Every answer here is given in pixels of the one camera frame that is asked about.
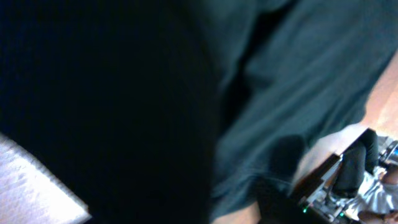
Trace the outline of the black t-shirt with logo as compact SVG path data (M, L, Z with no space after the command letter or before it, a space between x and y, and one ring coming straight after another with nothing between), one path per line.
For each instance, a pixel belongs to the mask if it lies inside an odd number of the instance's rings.
M396 51L396 1L2 1L1 132L98 223L209 223L285 199Z

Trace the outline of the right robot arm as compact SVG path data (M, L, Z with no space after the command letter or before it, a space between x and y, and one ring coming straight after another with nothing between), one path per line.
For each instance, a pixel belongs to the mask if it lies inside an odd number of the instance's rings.
M342 198L355 197L364 180L364 173L373 174L378 164L378 136L375 130L367 129L343 153L332 193Z

